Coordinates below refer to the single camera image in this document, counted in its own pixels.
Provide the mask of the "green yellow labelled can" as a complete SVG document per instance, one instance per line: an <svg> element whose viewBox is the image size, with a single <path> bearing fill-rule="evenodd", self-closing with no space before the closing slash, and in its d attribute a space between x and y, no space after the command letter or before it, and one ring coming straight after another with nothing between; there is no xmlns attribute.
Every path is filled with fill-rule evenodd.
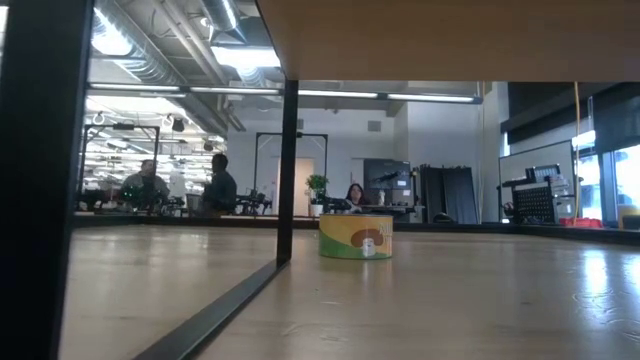
<svg viewBox="0 0 640 360"><path fill-rule="evenodd" d="M386 215L323 214L319 218L319 254L375 260L392 257L393 218Z"/></svg>

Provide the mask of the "potted green plant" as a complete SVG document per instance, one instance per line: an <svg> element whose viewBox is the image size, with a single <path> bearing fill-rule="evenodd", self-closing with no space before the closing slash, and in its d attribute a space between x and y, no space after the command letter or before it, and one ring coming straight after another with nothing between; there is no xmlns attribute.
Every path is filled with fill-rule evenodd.
<svg viewBox="0 0 640 360"><path fill-rule="evenodd" d="M328 183L326 176L318 174L312 174L306 180L309 195L309 215L313 218L319 217L324 211Z"/></svg>

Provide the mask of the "person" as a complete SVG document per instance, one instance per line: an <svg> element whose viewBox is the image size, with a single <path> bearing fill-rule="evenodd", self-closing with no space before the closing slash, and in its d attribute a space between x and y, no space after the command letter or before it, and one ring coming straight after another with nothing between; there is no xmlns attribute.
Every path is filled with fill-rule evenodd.
<svg viewBox="0 0 640 360"><path fill-rule="evenodd" d="M212 179L205 186L200 200L200 213L206 217L219 217L235 211L237 184L227 171L228 158L218 153L212 157Z"/></svg>
<svg viewBox="0 0 640 360"><path fill-rule="evenodd" d="M350 204L349 213L360 213L362 207L369 204L368 199L365 197L363 188L358 183L350 185L345 199Z"/></svg>
<svg viewBox="0 0 640 360"><path fill-rule="evenodd" d="M138 172L124 180L120 195L132 208L152 213L168 200L169 189L156 173L155 161L146 159Z"/></svg>

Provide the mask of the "black monitor screen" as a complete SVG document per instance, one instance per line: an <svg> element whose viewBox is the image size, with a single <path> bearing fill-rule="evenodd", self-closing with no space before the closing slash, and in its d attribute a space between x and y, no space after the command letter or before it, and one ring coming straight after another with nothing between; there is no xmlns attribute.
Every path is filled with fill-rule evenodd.
<svg viewBox="0 0 640 360"><path fill-rule="evenodd" d="M386 206L408 206L413 201L409 162L365 159L363 188L372 204L378 205L379 189L386 191Z"/></svg>

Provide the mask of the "ceiling light strip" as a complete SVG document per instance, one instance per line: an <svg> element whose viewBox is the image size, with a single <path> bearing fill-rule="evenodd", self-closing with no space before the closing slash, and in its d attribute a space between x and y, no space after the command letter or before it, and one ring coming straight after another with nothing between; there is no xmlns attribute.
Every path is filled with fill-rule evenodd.
<svg viewBox="0 0 640 360"><path fill-rule="evenodd" d="M148 85L148 84L116 84L116 83L88 83L89 90L121 91L139 93L196 93L217 95L256 95L256 96L283 96L284 89L280 88L249 88L249 87L212 87L212 86L187 86L187 85ZM414 93L385 93L385 92L358 92L338 90L298 90L298 95L303 97L326 97L380 101L404 101L404 102L428 102L451 103L465 105L479 105L483 103L482 97L444 94L414 94Z"/></svg>

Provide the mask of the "black curtain panels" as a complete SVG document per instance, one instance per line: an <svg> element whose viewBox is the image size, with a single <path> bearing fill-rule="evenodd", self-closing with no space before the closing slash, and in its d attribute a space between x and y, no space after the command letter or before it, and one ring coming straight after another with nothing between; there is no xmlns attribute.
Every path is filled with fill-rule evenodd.
<svg viewBox="0 0 640 360"><path fill-rule="evenodd" d="M433 167L423 164L418 169L420 204L425 223L436 222L440 214L457 224L477 224L478 209L472 169L466 166Z"/></svg>

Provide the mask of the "black perforated cart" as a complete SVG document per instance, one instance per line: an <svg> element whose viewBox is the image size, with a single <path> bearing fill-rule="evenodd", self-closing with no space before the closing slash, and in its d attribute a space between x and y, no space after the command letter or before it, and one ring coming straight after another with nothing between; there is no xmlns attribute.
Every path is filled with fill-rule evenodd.
<svg viewBox="0 0 640 360"><path fill-rule="evenodd" d="M501 209L509 223L517 225L554 225L575 210L572 183L561 173L560 165L525 169L523 177L503 182Z"/></svg>

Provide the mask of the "grey partition panel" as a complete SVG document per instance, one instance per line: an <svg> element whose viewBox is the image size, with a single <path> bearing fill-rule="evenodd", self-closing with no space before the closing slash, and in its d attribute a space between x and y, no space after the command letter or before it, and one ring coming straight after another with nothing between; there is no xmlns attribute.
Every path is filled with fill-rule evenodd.
<svg viewBox="0 0 640 360"><path fill-rule="evenodd" d="M524 176L525 169L559 164L561 173L573 185L575 194L574 152L570 141L558 142L515 153L499 159L499 186L508 180Z"/></svg>

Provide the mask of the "red tray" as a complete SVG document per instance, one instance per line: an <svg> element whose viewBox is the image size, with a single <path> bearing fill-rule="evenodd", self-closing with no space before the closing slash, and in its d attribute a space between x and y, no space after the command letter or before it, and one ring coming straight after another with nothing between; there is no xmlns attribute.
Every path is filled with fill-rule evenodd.
<svg viewBox="0 0 640 360"><path fill-rule="evenodd" d="M601 229L603 227L601 220L593 219L593 218L583 218L583 217L560 218L559 224L565 227L578 227L578 228Z"/></svg>

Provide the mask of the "black rig frame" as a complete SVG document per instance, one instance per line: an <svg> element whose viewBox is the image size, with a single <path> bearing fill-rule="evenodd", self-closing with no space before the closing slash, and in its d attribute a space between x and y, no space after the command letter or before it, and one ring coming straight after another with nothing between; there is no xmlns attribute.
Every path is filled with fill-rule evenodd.
<svg viewBox="0 0 640 360"><path fill-rule="evenodd" d="M268 137L267 140L265 140L264 142L261 142L261 137ZM257 132L255 134L255 140L254 140L254 167L253 167L253 186L252 189L253 190L260 190L261 186L259 184L259 177L261 175L259 175L259 163L260 163L260 153L261 150L263 149L263 147L265 147L266 145L268 145L270 143L271 140L273 140L274 137L278 137L280 138L280 140L282 140L282 133L277 133L277 132ZM324 163L323 163L323 175L326 177L327 175L327 164L328 164L328 144L329 144L329 135L327 134L320 134L320 133L303 133L298 131L296 133L296 137L298 139L301 138L322 138L324 140L324 145L319 145L319 143L317 143L317 141L315 141L320 149L324 152ZM280 157L273 157L273 158L277 158L278 159L278 166L277 166L277 176L276 176L276 200L279 199L279 184L280 184L280 170L281 170L281 158ZM308 203L312 204L313 202L313 197L315 196L314 190L310 190L310 188L307 186L305 188L305 196L307 197Z"/></svg>
<svg viewBox="0 0 640 360"><path fill-rule="evenodd" d="M156 175L160 127L116 122L85 124L76 190L76 209L94 211L103 203L119 200L126 178L137 173L145 160Z"/></svg>

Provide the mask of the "black aluminium table frame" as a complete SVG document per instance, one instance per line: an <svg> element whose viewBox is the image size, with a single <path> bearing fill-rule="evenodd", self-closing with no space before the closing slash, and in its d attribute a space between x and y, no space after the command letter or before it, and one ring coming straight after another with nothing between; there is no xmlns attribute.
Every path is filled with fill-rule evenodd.
<svg viewBox="0 0 640 360"><path fill-rule="evenodd" d="M278 218L175 218L128 215L75 215L72 227L113 227L129 225L225 227L251 229L277 229ZM395 223L395 232L491 233L539 236L579 242L624 245L640 248L640 231L577 228L539 225L490 224L425 224Z"/></svg>

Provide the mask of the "silver ventilation duct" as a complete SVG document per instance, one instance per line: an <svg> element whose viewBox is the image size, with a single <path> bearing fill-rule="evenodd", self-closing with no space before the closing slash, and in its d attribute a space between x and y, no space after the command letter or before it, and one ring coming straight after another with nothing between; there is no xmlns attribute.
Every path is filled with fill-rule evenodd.
<svg viewBox="0 0 640 360"><path fill-rule="evenodd" d="M214 32L240 30L240 12L234 0L201 0Z"/></svg>

